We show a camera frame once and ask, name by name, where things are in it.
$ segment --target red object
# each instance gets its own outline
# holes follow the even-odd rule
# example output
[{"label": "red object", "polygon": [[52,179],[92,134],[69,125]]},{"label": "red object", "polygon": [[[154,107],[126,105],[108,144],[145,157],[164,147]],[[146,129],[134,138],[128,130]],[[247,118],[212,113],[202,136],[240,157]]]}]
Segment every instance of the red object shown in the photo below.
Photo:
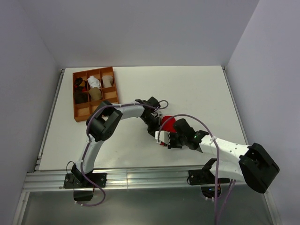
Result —
[{"label": "red object", "polygon": [[[163,123],[170,118],[171,116],[164,116],[163,119],[161,120],[160,125],[163,125]],[[167,131],[170,133],[176,133],[176,130],[173,128],[173,124],[175,123],[176,119],[172,118],[170,119],[162,128],[163,131]]]}]

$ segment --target beige object in tray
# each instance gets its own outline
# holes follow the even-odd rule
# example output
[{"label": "beige object in tray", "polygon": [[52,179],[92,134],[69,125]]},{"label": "beige object in tray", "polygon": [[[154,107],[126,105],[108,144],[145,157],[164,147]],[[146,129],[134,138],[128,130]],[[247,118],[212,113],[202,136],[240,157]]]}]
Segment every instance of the beige object in tray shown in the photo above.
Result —
[{"label": "beige object in tray", "polygon": [[106,75],[102,77],[104,88],[110,88],[113,86],[113,76]]},{"label": "beige object in tray", "polygon": [[90,94],[92,101],[98,101],[98,100],[102,99],[101,91],[97,87],[90,89],[89,94]]}]

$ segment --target metal frame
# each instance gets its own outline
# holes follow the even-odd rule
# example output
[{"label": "metal frame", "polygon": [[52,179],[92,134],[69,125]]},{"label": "metal frame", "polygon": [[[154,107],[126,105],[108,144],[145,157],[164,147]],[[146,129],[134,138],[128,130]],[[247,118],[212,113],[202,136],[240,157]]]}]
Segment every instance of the metal frame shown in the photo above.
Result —
[{"label": "metal frame", "polygon": [[[242,125],[236,103],[227,79],[225,67],[222,67],[227,86],[232,97],[232,101],[237,113],[241,130],[246,144],[245,130]],[[27,201],[30,192],[38,191],[73,191],[73,189],[63,189],[66,171],[39,171],[39,163],[43,154],[45,141],[47,139],[48,129],[51,124],[55,103],[60,90],[60,85],[64,75],[64,69],[61,70],[59,83],[55,92],[54,101],[52,104],[50,116],[45,129],[44,137],[42,140],[40,152],[37,159],[35,171],[28,173],[25,178],[24,186],[22,189],[20,201],[15,213],[13,225],[20,225],[25,213]],[[143,167],[143,168],[119,168],[119,169],[95,169],[94,173],[107,173],[107,181],[105,189],[141,189],[141,188],[179,188],[189,187],[186,182],[188,170],[201,169],[203,165],[198,166],[169,166],[169,167]],[[89,190],[90,188],[81,188],[77,190]],[[282,225],[278,210],[273,200],[271,192],[268,190],[264,194],[266,206],[269,209],[273,224]]]}]

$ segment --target glass panel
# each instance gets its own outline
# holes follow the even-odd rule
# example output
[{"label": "glass panel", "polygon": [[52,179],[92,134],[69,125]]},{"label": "glass panel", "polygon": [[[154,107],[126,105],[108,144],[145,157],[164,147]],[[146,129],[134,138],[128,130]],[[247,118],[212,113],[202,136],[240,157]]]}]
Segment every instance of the glass panel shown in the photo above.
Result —
[{"label": "glass panel", "polygon": [[[188,225],[213,224],[213,203],[201,198],[199,186],[185,188],[107,190],[105,202],[81,207],[73,192],[33,192],[23,225]],[[101,199],[96,192],[94,201]],[[244,185],[236,186],[221,217],[221,225],[270,225],[264,196]]]}]

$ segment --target black mounting bracket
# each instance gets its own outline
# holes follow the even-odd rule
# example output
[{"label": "black mounting bracket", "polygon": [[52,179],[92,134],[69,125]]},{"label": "black mounting bracket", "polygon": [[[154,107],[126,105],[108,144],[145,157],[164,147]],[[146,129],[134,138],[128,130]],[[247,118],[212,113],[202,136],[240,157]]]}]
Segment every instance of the black mounting bracket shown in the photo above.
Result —
[{"label": "black mounting bracket", "polygon": [[[105,188],[106,185],[106,173],[105,172],[99,172],[99,173],[90,173],[88,175],[89,179],[98,184],[101,188]],[[74,188],[93,188],[94,185],[89,183],[87,180],[84,180],[83,182],[79,182],[76,177],[68,173],[65,176],[64,181],[64,189],[74,189]]]},{"label": "black mounting bracket", "polygon": [[74,191],[73,198],[77,202],[89,202],[94,196],[94,191]]},{"label": "black mounting bracket", "polygon": [[[86,121],[86,125],[90,122],[90,119],[93,117],[95,113],[98,112],[102,107],[107,106],[107,105],[112,105],[109,101],[103,101],[101,104],[95,109],[94,113],[88,118]],[[108,138],[110,138],[119,121],[122,118],[122,113],[121,111],[109,107],[105,108],[99,115],[97,115],[92,122],[90,123],[90,130],[89,133],[94,137],[95,141],[106,141]]]},{"label": "black mounting bracket", "polygon": [[[140,100],[140,99],[136,99],[135,101],[140,104],[149,105],[149,106],[152,106],[155,108],[160,107],[159,102],[154,97],[149,98],[148,101]],[[140,118],[148,126],[148,128],[147,128],[148,134],[155,137],[155,131],[159,131],[159,129],[160,129],[159,117],[154,117],[152,115],[152,113],[155,112],[155,109],[151,109],[146,106],[143,106],[143,107],[144,107],[144,112],[142,113]]]},{"label": "black mounting bracket", "polygon": [[[190,185],[204,185],[215,183],[215,176],[210,172],[212,165],[216,162],[216,158],[211,158],[202,169],[189,170],[188,178]],[[219,178],[218,183],[227,184],[230,182],[228,178]]]},{"label": "black mounting bracket", "polygon": [[175,145],[178,148],[186,145],[191,150],[202,152],[199,144],[206,135],[209,135],[208,132],[202,130],[196,132],[185,119],[174,122],[173,128],[176,130],[177,137],[170,139],[171,147]]}]

